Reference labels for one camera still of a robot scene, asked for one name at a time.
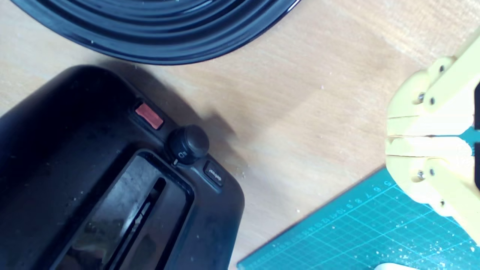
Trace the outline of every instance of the wooden table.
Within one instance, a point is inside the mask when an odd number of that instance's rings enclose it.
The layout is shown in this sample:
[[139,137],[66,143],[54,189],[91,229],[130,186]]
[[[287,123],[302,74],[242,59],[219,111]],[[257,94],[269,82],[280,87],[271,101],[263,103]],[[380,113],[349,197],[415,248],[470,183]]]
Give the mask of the wooden table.
[[211,154],[243,188],[233,268],[382,165],[389,99],[411,73],[453,54],[479,15],[476,0],[303,0],[238,51],[161,67],[114,62],[0,0],[0,114],[78,64],[113,67],[153,90],[174,120],[205,128]]

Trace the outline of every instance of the cancel button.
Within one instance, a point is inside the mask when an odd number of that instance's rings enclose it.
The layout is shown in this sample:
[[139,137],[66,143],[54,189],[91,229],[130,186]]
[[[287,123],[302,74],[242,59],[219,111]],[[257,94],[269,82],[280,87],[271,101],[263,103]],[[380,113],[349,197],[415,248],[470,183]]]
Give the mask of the cancel button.
[[223,169],[220,168],[218,165],[214,164],[211,161],[208,161],[205,165],[204,172],[208,176],[208,178],[212,179],[219,186],[223,186],[223,182],[225,181],[226,176],[225,173],[223,173]]

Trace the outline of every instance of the white object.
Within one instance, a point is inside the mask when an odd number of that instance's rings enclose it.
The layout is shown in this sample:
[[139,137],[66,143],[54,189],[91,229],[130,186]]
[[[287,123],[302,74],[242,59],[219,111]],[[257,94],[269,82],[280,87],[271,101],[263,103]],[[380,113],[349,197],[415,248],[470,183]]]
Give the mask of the white object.
[[416,268],[399,265],[396,263],[382,263],[375,267],[375,270],[418,270]]

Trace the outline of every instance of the screw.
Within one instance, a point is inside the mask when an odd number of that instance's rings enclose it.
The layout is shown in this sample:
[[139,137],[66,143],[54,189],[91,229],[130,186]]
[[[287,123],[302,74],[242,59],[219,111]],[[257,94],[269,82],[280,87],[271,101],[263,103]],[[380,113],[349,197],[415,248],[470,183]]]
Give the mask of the screw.
[[425,97],[425,93],[420,93],[419,97],[418,97],[418,100],[420,101],[420,103],[423,102],[423,98]]
[[417,173],[417,176],[418,176],[418,178],[419,178],[420,180],[425,180],[425,176],[424,176],[424,174],[423,174],[423,171],[419,171],[419,172]]

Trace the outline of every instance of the black plate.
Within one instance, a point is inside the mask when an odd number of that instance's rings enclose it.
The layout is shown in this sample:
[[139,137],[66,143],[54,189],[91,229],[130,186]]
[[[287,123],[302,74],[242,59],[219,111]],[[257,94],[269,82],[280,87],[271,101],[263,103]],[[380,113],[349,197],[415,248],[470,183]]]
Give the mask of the black plate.
[[12,0],[80,45],[129,61],[188,64],[255,39],[300,0]]

